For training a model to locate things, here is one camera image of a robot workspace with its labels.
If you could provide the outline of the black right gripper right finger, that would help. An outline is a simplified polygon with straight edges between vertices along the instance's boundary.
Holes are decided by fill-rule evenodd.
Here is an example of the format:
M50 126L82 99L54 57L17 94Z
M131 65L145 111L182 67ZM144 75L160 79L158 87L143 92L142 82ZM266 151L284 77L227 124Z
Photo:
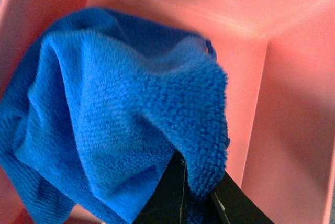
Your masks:
M273 224L234 182L228 173L210 194L215 223Z

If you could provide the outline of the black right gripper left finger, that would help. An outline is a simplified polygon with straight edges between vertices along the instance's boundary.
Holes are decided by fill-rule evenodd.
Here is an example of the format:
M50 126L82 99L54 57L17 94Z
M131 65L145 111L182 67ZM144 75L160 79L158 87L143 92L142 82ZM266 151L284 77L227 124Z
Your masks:
M188 195L186 162L182 155L175 151L153 195L134 223L187 223Z

